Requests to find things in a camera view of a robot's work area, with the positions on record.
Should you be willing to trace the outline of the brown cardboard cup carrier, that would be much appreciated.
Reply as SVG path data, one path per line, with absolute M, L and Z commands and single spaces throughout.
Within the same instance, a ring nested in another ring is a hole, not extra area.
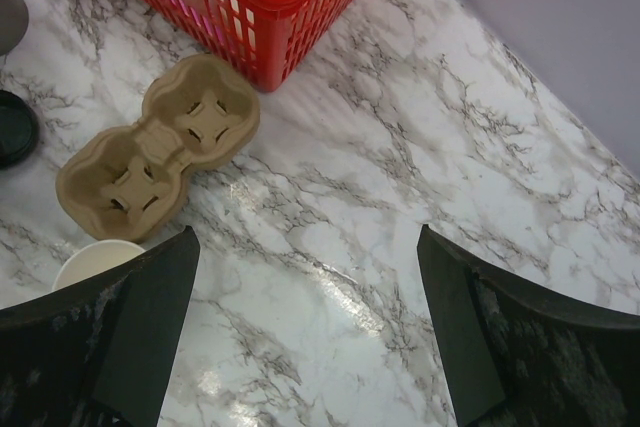
M 90 236 L 141 243 L 182 208 L 192 175 L 227 163 L 251 141 L 260 102 L 210 54 L 155 79 L 134 123 L 97 134 L 59 171 L 62 209 Z

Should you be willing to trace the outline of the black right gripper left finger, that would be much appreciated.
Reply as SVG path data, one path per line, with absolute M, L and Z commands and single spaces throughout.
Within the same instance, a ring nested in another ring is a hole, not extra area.
M 155 426 L 200 255 L 181 233 L 1 311 L 4 426 Z

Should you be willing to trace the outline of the grey metal straw holder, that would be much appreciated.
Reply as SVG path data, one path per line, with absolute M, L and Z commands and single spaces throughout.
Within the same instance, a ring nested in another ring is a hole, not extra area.
M 23 39 L 29 25 L 24 0 L 0 0 L 0 54 L 6 55 Z

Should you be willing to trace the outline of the black plastic cup lid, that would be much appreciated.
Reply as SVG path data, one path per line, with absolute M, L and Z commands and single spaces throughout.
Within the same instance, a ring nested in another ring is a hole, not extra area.
M 24 161 L 39 140 L 39 124 L 34 110 L 17 95 L 1 91 L 1 169 Z

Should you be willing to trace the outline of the green paper coffee cup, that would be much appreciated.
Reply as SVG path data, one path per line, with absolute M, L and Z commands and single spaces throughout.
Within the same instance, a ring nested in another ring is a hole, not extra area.
M 146 250 L 129 241 L 109 239 L 90 244 L 73 254 L 62 266 L 52 290 L 57 291 L 120 266 Z

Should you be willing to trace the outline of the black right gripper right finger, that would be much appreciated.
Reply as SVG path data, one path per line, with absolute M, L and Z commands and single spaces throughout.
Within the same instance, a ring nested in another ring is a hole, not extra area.
M 421 229 L 422 284 L 459 426 L 636 426 L 639 318 Z

